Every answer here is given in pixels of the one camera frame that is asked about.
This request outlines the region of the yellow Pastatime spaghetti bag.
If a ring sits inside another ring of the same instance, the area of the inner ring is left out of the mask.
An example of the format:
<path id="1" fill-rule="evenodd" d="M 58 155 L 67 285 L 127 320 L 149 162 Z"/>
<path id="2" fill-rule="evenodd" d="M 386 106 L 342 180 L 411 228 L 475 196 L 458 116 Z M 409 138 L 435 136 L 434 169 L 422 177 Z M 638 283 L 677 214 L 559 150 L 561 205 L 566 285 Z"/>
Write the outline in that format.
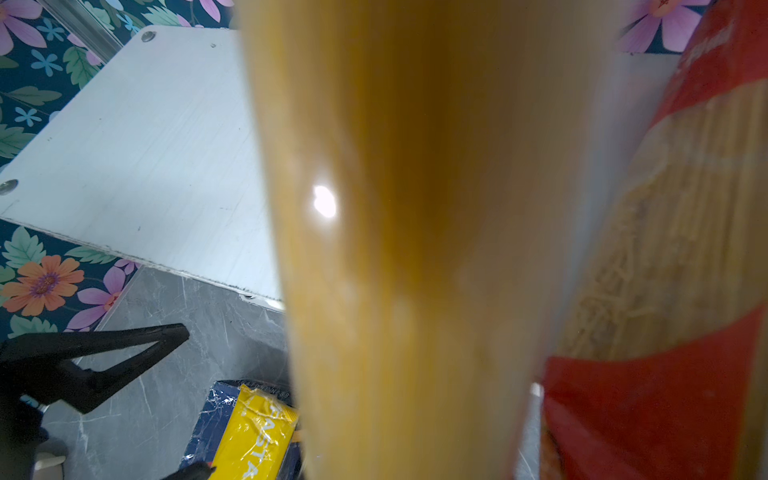
<path id="1" fill-rule="evenodd" d="M 277 479 L 298 420 L 299 412 L 276 397 L 240 386 L 212 462 L 211 477 Z"/>

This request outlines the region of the white two-tier shelf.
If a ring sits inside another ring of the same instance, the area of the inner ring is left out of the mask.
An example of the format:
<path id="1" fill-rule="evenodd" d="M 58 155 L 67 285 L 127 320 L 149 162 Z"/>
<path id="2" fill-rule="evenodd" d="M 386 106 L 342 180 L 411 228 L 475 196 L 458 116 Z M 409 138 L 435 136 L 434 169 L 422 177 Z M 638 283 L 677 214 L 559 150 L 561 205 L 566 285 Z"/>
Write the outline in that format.
<path id="1" fill-rule="evenodd" d="M 6 221 L 284 307 L 234 30 L 143 29 L 1 178 Z"/>

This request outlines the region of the red-ended spaghetti bag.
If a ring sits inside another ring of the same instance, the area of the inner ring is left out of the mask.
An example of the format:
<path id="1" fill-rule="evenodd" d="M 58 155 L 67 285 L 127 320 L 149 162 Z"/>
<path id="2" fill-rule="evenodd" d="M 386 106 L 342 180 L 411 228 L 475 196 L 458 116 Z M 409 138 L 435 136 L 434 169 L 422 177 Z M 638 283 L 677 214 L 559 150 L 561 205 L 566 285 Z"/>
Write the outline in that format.
<path id="1" fill-rule="evenodd" d="M 542 381 L 543 479 L 767 475 L 767 5 L 694 30 Z"/>

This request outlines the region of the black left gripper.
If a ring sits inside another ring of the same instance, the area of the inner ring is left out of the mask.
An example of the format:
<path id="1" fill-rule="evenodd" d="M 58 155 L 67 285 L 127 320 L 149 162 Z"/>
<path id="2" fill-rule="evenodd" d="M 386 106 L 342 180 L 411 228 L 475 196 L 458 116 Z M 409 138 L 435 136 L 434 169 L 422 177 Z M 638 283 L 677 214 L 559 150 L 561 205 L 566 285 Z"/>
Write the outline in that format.
<path id="1" fill-rule="evenodd" d="M 1 345 L 1 480 L 31 479 L 49 436 L 41 405 L 89 413 L 190 338 L 181 323 L 127 330 L 32 333 Z"/>

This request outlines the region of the red Barilla spaghetti bag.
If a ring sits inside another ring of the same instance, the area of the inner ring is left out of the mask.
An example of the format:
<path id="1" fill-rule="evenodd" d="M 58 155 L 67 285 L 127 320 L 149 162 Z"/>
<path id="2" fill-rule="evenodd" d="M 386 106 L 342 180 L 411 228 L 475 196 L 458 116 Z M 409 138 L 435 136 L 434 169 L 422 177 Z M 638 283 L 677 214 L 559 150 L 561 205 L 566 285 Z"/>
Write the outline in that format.
<path id="1" fill-rule="evenodd" d="M 240 1 L 310 479 L 505 479 L 620 1 Z"/>

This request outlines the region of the blue Barilla pasta bag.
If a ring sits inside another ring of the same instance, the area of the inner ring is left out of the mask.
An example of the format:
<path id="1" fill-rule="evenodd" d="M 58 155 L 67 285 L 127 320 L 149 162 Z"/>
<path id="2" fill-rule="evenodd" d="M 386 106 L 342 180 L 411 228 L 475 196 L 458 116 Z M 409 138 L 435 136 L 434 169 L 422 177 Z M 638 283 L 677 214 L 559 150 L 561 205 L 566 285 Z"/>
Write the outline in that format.
<path id="1" fill-rule="evenodd" d="M 212 462 L 233 413 L 239 387 L 242 385 L 262 390 L 294 408 L 291 393 L 284 387 L 245 380 L 225 380 L 214 383 L 198 416 L 179 469 L 170 476 L 172 479 L 213 479 L 211 477 L 214 472 Z M 277 479 L 301 479 L 302 477 L 302 443 L 298 420 Z"/>

